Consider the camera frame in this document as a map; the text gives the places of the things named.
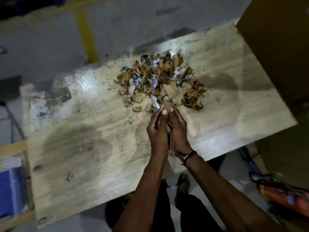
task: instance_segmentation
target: hand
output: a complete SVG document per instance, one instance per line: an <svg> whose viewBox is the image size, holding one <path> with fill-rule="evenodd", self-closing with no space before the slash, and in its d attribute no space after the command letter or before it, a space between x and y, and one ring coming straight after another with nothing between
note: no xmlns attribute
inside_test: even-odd
<svg viewBox="0 0 309 232"><path fill-rule="evenodd" d="M187 122L184 120L183 116L180 114L179 110L175 107L170 108L170 117L172 120L172 145L174 154L182 160L184 154L190 154L193 150L187 139Z"/></svg>
<svg viewBox="0 0 309 232"><path fill-rule="evenodd" d="M152 155L153 154L168 155L168 133L166 132L168 111L165 110L164 107L165 105L161 105L160 109L156 113L152 114L149 125L146 129L150 139ZM156 124L159 119L160 119L160 125L157 129Z"/></svg>

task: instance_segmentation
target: table surface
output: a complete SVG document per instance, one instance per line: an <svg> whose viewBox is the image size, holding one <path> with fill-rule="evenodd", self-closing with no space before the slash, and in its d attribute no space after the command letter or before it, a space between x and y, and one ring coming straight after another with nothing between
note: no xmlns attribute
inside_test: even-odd
<svg viewBox="0 0 309 232"><path fill-rule="evenodd" d="M150 158L150 115L125 108L113 80L143 53L181 51L209 90L195 111L180 106L188 139L205 160L296 124L232 22L87 66L44 90L21 87L39 226L134 191ZM149 102L144 98L143 104ZM164 175L183 170L169 156Z"/></svg>

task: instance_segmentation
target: foot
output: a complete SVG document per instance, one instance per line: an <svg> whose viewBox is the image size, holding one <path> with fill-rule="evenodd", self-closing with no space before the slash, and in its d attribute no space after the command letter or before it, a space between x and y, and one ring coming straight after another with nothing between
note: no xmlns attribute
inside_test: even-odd
<svg viewBox="0 0 309 232"><path fill-rule="evenodd" d="M177 195L179 192L185 193L185 194L189 194L189 188L190 188L190 178L187 174L182 173L180 174L179 178L178 178L178 182L176 184L177 186L177 193L175 196L175 206L177 207Z"/></svg>

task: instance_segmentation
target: person's right hand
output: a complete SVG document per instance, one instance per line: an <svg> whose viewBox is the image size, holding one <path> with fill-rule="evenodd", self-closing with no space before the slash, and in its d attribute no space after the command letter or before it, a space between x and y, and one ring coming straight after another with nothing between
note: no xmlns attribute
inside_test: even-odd
<svg viewBox="0 0 309 232"><path fill-rule="evenodd" d="M170 118L172 121L172 146L174 154L183 159L183 154L190 154L193 150L187 139L187 122L175 107L170 108Z"/></svg>

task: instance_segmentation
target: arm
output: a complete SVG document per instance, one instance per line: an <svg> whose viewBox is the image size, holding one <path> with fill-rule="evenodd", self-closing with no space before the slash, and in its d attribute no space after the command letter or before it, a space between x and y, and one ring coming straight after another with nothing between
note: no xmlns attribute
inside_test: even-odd
<svg viewBox="0 0 309 232"><path fill-rule="evenodd" d="M187 124L173 108L173 151L181 160L193 150L187 140ZM199 184L211 205L229 231L283 231L283 229L247 196L218 174L202 157L195 154L187 159L186 168Z"/></svg>
<svg viewBox="0 0 309 232"><path fill-rule="evenodd" d="M168 118L164 105L151 116L147 133L151 143L151 157L144 174L122 212L113 231L151 231L160 182L168 157L168 137L165 129ZM155 125L160 117L159 128Z"/></svg>

